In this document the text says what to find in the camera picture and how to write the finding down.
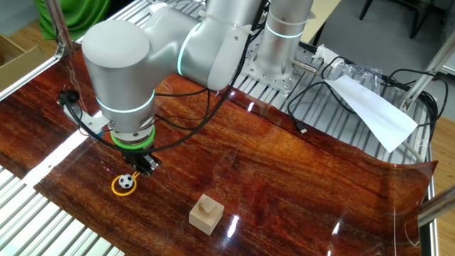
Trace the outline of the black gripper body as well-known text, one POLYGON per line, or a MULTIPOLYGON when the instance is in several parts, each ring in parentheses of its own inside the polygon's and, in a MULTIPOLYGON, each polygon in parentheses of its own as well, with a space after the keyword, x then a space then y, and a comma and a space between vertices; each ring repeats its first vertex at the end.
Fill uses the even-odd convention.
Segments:
POLYGON ((128 164, 145 164, 144 157, 146 155, 152 155, 151 153, 142 152, 146 148, 140 144, 121 144, 122 156, 128 164))

